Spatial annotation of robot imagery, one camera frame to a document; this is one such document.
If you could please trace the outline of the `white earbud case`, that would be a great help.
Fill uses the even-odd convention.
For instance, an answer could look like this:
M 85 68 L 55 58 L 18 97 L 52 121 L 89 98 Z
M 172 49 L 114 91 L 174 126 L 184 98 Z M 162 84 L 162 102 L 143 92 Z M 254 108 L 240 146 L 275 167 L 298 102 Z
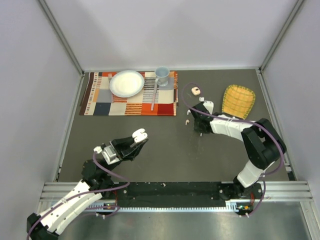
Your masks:
M 144 128 L 140 128 L 132 134 L 132 138 L 135 143 L 140 143 L 148 138 L 148 134 Z

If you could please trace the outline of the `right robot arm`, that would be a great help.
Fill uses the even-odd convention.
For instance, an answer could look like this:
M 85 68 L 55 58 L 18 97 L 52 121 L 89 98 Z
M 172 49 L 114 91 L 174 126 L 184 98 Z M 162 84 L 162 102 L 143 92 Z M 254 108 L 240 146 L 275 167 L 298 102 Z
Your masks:
M 231 186 L 222 186 L 220 197 L 225 200 L 246 198 L 253 192 L 266 170 L 287 152 L 287 146 L 266 118 L 247 121 L 234 116 L 213 112 L 211 101 L 201 101 L 187 114 L 194 118 L 193 130 L 199 134 L 224 135 L 244 144 L 248 162 L 233 179 Z

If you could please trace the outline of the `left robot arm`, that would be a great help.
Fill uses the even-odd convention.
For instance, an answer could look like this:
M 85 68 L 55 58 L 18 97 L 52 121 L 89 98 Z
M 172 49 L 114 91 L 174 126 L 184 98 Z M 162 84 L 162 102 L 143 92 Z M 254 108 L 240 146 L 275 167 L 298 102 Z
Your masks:
M 122 162 L 133 161 L 147 141 L 148 134 L 140 128 L 129 137 L 96 146 L 92 159 L 82 166 L 82 178 L 77 185 L 47 210 L 32 213 L 27 218 L 26 238 L 57 240 L 65 228 L 91 204 L 109 198 L 113 191 L 128 187 L 130 181 L 112 170 Z

